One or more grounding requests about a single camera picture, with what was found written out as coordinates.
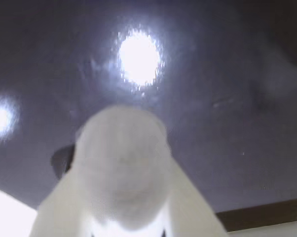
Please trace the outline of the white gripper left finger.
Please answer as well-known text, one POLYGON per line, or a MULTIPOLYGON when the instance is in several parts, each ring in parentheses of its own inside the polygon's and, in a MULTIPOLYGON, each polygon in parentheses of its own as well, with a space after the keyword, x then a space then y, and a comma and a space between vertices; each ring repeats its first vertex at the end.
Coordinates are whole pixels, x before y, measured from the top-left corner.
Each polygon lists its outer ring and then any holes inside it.
POLYGON ((72 172, 43 200, 31 229, 33 237, 93 237, 92 217, 84 206, 72 172))

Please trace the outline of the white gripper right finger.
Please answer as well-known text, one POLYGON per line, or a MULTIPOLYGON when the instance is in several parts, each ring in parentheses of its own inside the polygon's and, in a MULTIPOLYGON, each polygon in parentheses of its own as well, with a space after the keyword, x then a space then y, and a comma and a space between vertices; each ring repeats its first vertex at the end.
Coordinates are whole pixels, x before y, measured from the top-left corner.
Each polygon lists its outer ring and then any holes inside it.
POLYGON ((173 159, 161 166, 160 204, 165 237, 227 237, 228 233, 210 204, 173 159))

